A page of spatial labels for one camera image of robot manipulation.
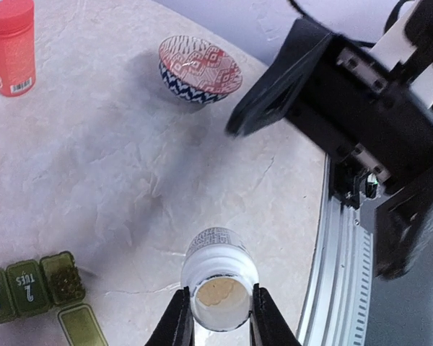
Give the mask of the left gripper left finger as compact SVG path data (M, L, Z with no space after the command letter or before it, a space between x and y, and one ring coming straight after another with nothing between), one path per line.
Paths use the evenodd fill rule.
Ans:
M145 346L191 346L194 343L194 320L189 288L175 292Z

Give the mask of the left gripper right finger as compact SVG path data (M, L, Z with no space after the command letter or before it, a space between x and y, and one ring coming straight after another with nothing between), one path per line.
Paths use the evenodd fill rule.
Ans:
M253 346L301 346L266 288L253 286L250 312L250 344Z

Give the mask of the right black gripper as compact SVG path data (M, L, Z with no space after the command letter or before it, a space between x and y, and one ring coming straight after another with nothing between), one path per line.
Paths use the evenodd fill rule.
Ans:
M249 136L289 111L288 120L335 161L356 160L374 172L386 193L395 193L375 211L381 278L404 276L433 237L433 112L414 89L430 65L433 52L417 49L387 68L301 18L225 128Z

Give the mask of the small white pill bottle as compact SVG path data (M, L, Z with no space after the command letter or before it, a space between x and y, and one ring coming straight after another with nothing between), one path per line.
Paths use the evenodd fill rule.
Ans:
M180 280L189 289L194 319L213 332L230 332L248 320L259 275L240 236L213 227L190 243Z

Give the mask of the green weekly pill organizer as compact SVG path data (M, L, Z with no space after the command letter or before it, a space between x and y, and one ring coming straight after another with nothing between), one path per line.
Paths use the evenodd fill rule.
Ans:
M0 324L58 309L58 322L69 345L106 345L108 341L69 251L0 267Z

